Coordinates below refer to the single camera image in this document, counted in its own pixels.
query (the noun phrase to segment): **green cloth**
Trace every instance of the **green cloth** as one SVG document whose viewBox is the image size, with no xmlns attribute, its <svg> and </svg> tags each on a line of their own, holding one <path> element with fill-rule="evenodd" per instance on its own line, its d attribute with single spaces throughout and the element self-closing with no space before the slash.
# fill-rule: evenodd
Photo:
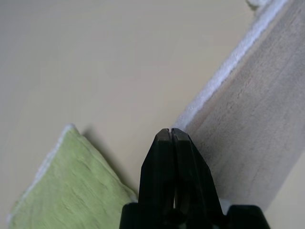
<svg viewBox="0 0 305 229">
<path fill-rule="evenodd" d="M 10 229 L 118 229 L 135 194 L 73 125 L 15 204 Z"/>
</svg>

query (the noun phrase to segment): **table surface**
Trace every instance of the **table surface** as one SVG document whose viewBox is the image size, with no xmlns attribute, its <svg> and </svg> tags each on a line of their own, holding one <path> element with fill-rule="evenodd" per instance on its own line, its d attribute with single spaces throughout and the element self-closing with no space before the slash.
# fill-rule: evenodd
<svg viewBox="0 0 305 229">
<path fill-rule="evenodd" d="M 248 30 L 240 0 L 0 3 L 0 227 L 74 123 L 138 188 L 170 127 Z"/>
</svg>

